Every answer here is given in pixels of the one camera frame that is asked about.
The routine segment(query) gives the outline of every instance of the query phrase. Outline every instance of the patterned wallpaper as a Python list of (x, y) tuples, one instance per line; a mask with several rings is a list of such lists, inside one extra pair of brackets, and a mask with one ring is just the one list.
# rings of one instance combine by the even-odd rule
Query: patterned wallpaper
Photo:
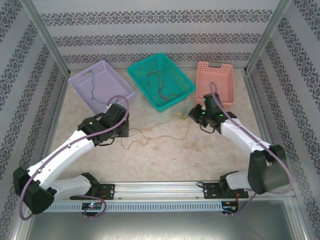
[(42, 158), (64, 76), (18, 0), (0, 0), (0, 240), (16, 220), (13, 171)]
[(126, 68), (155, 53), (180, 67), (245, 67), (279, 0), (35, 0), (71, 70)]
[(272, 141), (286, 150), (311, 239), (320, 239), (319, 16), (317, 1), (292, 1), (251, 73)]

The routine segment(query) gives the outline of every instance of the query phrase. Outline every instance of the cable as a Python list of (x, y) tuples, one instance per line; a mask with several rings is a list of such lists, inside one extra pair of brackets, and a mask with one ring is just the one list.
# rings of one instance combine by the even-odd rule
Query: cable
[(237, 192), (235, 193), (235, 201), (234, 202), (236, 203), (235, 207), (236, 208), (239, 207), (239, 193), (237, 193)]
[[(161, 80), (160, 80), (160, 77), (159, 77), (159, 74), (158, 73), (162, 73), (163, 74), (163, 82), (162, 82), (162, 87), (161, 87)], [(157, 71), (156, 69), (152, 69), (151, 72), (146, 76), (146, 81), (148, 82), (149, 85), (151, 85), (151, 83), (149, 82), (149, 76), (152, 75), (152, 74), (156, 74), (157, 78), (158, 78), (158, 81), (159, 81), (159, 88), (158, 88), (158, 93), (159, 93), (159, 97), (163, 100), (166, 100), (168, 102), (171, 102), (170, 100), (168, 100), (168, 98), (170, 97), (177, 97), (179, 98), (180, 96), (178, 95), (175, 95), (175, 94), (171, 94), (167, 97), (165, 97), (163, 95), (163, 93), (161, 92), (161, 90), (164, 88), (164, 85), (165, 85), (165, 79), (166, 79), (166, 75), (163, 71), (159, 70)]]
[(231, 214), (232, 217), (233, 217), (233, 216), (236, 216), (236, 215), (238, 215), (239, 213), (241, 213), (244, 209), (246, 209), (246, 208), (248, 207), (249, 203), (251, 203), (251, 201), (256, 197), (256, 195), (257, 195), (257, 193), (255, 192), (255, 193), (250, 197), (250, 199), (243, 205), (243, 207), (241, 207), (241, 208), (240, 208), (238, 211), (236, 211), (235, 213), (233, 213), (233, 212), (231, 212), (231, 211), (229, 211), (229, 210), (225, 210), (225, 209), (223, 209), (223, 211)]
[(200, 125), (200, 129), (201, 129), (202, 131), (204, 131), (205, 133), (207, 133), (207, 134), (213, 134), (213, 133), (215, 132), (215, 129), (213, 129), (212, 131), (207, 131), (207, 130), (205, 130), (205, 129), (202, 128), (202, 125), (201, 125), (201, 124), (199, 124), (199, 125)]
[(202, 189), (204, 188), (204, 183), (202, 181), (199, 181), (197, 185), (199, 188), (202, 188)]
[(106, 143), (106, 144), (99, 144), (99, 147), (104, 147), (104, 146), (110, 146), (111, 144), (113, 144), (115, 141), (115, 138), (112, 138), (112, 141), (110, 143)]
[(22, 220), (28, 220), (31, 218), (31, 216), (33, 214), (30, 214), (29, 216), (25, 217), (24, 214), (23, 214), (23, 202), (24, 202), (24, 197), (25, 197), (25, 194), (26, 194), (26, 191), (30, 185), (30, 183), (32, 182), (32, 180), (39, 174), (41, 173), (42, 169), (52, 160), (54, 159), (57, 155), (59, 155), (61, 152), (63, 152), (64, 150), (66, 150), (67, 148), (70, 148), (72, 145), (76, 144), (77, 142), (81, 141), (81, 140), (84, 140), (84, 139), (88, 139), (88, 138), (92, 138), (94, 136), (97, 136), (97, 135), (101, 135), (101, 134), (105, 134), (107, 132), (110, 132), (112, 131), (113, 129), (116, 129), (117, 127), (119, 127), (126, 119), (127, 119), (127, 116), (129, 114), (129, 101), (122, 95), (115, 95), (113, 97), (111, 97), (108, 101), (108, 105), (110, 104), (110, 102), (115, 99), (115, 98), (122, 98), (124, 99), (125, 103), (126, 103), (126, 111), (125, 111), (125, 114), (123, 116), (123, 118), (117, 123), (115, 124), (114, 126), (108, 128), (108, 129), (105, 129), (103, 131), (99, 131), (99, 132), (96, 132), (96, 133), (92, 133), (92, 134), (89, 134), (87, 136), (82, 136), (74, 141), (72, 141), (71, 143), (63, 146), (62, 148), (60, 148), (58, 151), (56, 151), (52, 156), (50, 156), (37, 170), (36, 172), (29, 178), (29, 180), (26, 182), (26, 184), (24, 185), (23, 189), (22, 189), (22, 192), (21, 192), (21, 195), (20, 195), (20, 198), (19, 198), (19, 216)]
[(217, 92), (218, 88), (217, 85), (214, 82), (210, 83), (210, 90), (211, 90), (211, 95), (215, 101), (215, 103), (217, 104), (217, 106), (220, 108), (220, 110), (223, 112), (223, 114), (235, 125), (237, 126), (237, 128), (241, 129), (249, 138), (251, 138), (256, 144), (258, 144), (260, 147), (262, 147), (264, 150), (266, 150), (280, 165), (281, 167), (284, 169), (284, 171), (286, 172), (288, 178), (289, 178), (289, 187), (285, 190), (285, 191), (281, 191), (281, 192), (271, 192), (273, 194), (287, 194), (291, 191), (291, 189), (293, 188), (293, 179), (291, 176), (291, 173), (289, 172), (289, 169), (287, 168), (287, 166), (278, 158), (277, 155), (275, 155), (271, 150), (269, 150), (269, 148), (267, 148), (266, 146), (264, 146), (263, 144), (260, 143), (260, 141), (254, 136), (252, 135), (248, 130), (246, 130), (244, 127), (242, 127), (241, 124), (238, 124), (236, 121), (234, 121), (229, 114), (226, 112), (226, 110), (224, 110), (224, 108), (221, 106), (220, 102), (218, 101), (215, 93)]
[[(183, 113), (181, 113), (181, 112), (173, 112), (173, 113), (170, 115), (170, 117), (171, 117), (172, 115), (174, 115), (174, 114), (182, 114), (182, 115), (183, 115)], [(180, 118), (180, 119), (182, 119), (182, 121), (184, 121), (184, 120), (186, 120), (188, 117), (189, 117), (189, 116), (184, 117), (184, 118)], [(156, 126), (169, 123), (170, 120), (171, 120), (171, 118), (170, 118), (168, 121), (166, 121), (166, 122), (158, 123), (158, 124), (156, 124), (156, 125), (151, 126), (150, 128), (154, 128), (154, 127), (156, 127)], [(131, 147), (131, 145), (132, 145), (133, 143), (140, 143), (140, 144), (142, 144), (143, 146), (146, 146), (146, 145), (149, 143), (149, 141), (158, 140), (158, 139), (165, 138), (165, 137), (166, 137), (166, 138), (175, 139), (175, 140), (179, 140), (179, 141), (180, 141), (180, 140), (185, 140), (185, 139), (187, 138), (187, 135), (188, 135), (188, 132), (189, 132), (189, 127), (188, 127), (188, 129), (187, 129), (187, 131), (186, 131), (186, 133), (185, 133), (185, 136), (184, 136), (183, 138), (177, 138), (177, 137), (173, 137), (173, 136), (170, 136), (170, 135), (163, 135), (163, 136), (156, 137), (156, 138), (147, 138), (147, 137), (143, 134), (143, 132), (142, 132), (141, 130), (139, 130), (138, 128), (131, 128), (130, 131), (131, 131), (131, 130), (137, 130), (137, 131), (139, 131), (139, 132), (131, 135), (130, 137), (133, 137), (134, 135), (137, 135), (137, 134), (142, 134), (142, 136), (144, 137), (144, 139), (146, 139), (147, 141), (146, 141), (146, 143), (143, 143), (143, 142), (141, 142), (141, 141), (139, 141), (139, 140), (134, 140), (134, 141), (132, 141), (132, 142), (130, 143), (129, 147), (125, 147), (124, 144), (123, 144), (123, 138), (121, 138), (121, 146), (122, 146), (125, 150), (129, 150), (129, 148)]]
[(187, 135), (188, 135), (188, 132), (189, 132), (189, 127), (187, 128), (186, 130), (186, 133), (185, 133), (185, 136), (183, 138), (177, 138), (177, 137), (174, 137), (174, 136), (169, 136), (169, 135), (163, 135), (163, 136), (159, 136), (159, 137), (156, 137), (156, 138), (147, 138), (142, 131), (140, 131), (139, 129), (137, 128), (131, 128), (130, 130), (137, 130), (139, 131), (140, 134), (142, 134), (142, 136), (144, 137), (144, 139), (146, 139), (146, 143), (144, 144), (143, 142), (139, 141), (139, 140), (134, 140), (130, 143), (129, 147), (125, 147), (123, 145), (123, 142), (122, 142), (122, 138), (121, 138), (121, 146), (125, 149), (125, 150), (129, 150), (129, 148), (131, 147), (131, 145), (133, 143), (141, 143), (143, 146), (146, 146), (148, 145), (149, 141), (154, 141), (154, 140), (158, 140), (158, 139), (162, 139), (162, 138), (171, 138), (171, 139), (174, 139), (174, 140), (185, 140), (187, 138)]
[(100, 101), (98, 101), (97, 99), (95, 99), (95, 97), (94, 97), (94, 90), (95, 90), (94, 79), (95, 79), (95, 77), (94, 77), (94, 72), (92, 71), (91, 73), (92, 73), (92, 85), (93, 85), (93, 89), (92, 89), (92, 91), (91, 91), (91, 95), (92, 95), (91, 100), (93, 99), (93, 100), (95, 100), (95, 101), (96, 101), (97, 103), (99, 103), (99, 104), (108, 105), (108, 103), (100, 102)]

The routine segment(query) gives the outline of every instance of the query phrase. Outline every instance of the speckled floor surface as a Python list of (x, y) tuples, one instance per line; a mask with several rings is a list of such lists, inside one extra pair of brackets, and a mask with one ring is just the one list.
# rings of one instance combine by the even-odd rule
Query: speckled floor surface
[[(184, 73), (195, 83), (197, 71)], [(259, 136), (257, 123), (249, 101), (240, 70), (234, 71), (236, 104), (231, 111), (250, 131)], [(207, 134), (200, 131), (199, 125), (190, 118), (181, 120), (179, 114), (188, 113), (195, 106), (195, 93), (168, 110), (159, 113), (148, 102), (144, 94), (129, 77), (127, 72), (119, 74), (135, 91), (135, 99), (130, 104), (130, 128), (140, 129), (150, 140), (146, 146), (134, 142), (129, 150), (123, 149), (116, 138), (113, 145), (95, 147), (82, 155), (68, 167), (59, 179), (73, 178), (83, 172), (90, 172), (101, 182), (136, 181), (199, 181), (218, 180), (220, 175), (246, 170), (249, 159), (229, 139), (215, 132)], [(69, 85), (59, 117), (51, 150), (64, 143), (77, 129), (83, 119), (93, 116), (90, 109)], [(170, 120), (169, 123), (152, 127)], [(124, 147), (132, 141), (147, 140), (141, 134), (123, 139)]]

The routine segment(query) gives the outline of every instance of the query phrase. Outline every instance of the white robotic arm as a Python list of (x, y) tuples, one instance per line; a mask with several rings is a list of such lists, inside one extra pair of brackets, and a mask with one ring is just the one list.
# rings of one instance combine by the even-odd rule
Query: white robotic arm
[[(112, 104), (106, 113), (88, 117), (78, 126), (72, 136), (49, 156), (30, 166), (27, 170), (18, 167), (13, 173), (15, 192), (20, 196), (27, 181), (36, 172), (38, 174), (28, 185), (23, 202), (33, 214), (42, 213), (54, 201), (70, 198), (76, 195), (94, 197), (99, 189), (99, 182), (89, 173), (65, 180), (56, 178), (75, 160), (97, 145), (109, 139), (126, 138), (129, 136), (129, 116), (118, 127), (90, 138), (84, 138), (74, 144), (75, 140), (109, 129), (118, 124), (125, 116), (126, 109), (118, 104)], [(43, 164), (58, 153), (44, 167)]]
[[(86, 136), (83, 131), (77, 130), (75, 131), (72, 136), (63, 143), (60, 147), (58, 147), (54, 152), (52, 152), (49, 156), (41, 160), (40, 162), (36, 163), (35, 165), (29, 167), (27, 169), (29, 176), (32, 176), (40, 166), (50, 158), (54, 153), (56, 153), (59, 149), (63, 146), (70, 144), (76, 139), (79, 139), (83, 136)], [(34, 181), (38, 181), (38, 185), (43, 189), (48, 189), (56, 185), (54, 181), (56, 178), (67, 168), (69, 167), (75, 160), (77, 160), (81, 155), (85, 154), (89, 150), (95, 147), (94, 142), (92, 140), (83, 139), (76, 144), (70, 146), (69, 148), (65, 149), (61, 152), (58, 157), (55, 157), (52, 161), (50, 161), (45, 168), (34, 178)]]
[[(190, 111), (190, 117), (200, 124), (202, 130), (202, 127), (208, 125), (213, 128), (212, 132), (205, 130), (206, 133), (217, 131), (231, 139), (249, 158), (248, 171), (231, 172), (220, 177), (223, 191), (252, 189), (257, 194), (263, 194), (289, 184), (289, 176), (283, 166), (270, 154), (285, 162), (283, 147), (271, 145), (256, 137), (232, 112), (227, 113), (229, 119), (215, 103), (212, 94), (203, 97), (205, 109), (198, 104)], [(218, 94), (215, 93), (215, 97), (220, 101)]]

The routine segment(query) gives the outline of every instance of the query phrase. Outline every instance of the teal basket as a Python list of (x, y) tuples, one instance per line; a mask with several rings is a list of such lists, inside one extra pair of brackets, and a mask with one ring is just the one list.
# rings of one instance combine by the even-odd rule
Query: teal basket
[[(159, 72), (160, 82), (157, 74), (150, 74), (152, 70), (162, 71), (165, 78), (162, 72)], [(127, 72), (158, 112), (181, 102), (196, 90), (190, 79), (164, 53), (157, 53), (133, 64), (128, 67)], [(165, 98), (170, 95), (177, 96), (168, 97), (169, 101), (162, 99), (159, 94), (160, 83), (163, 84), (161, 93)]]

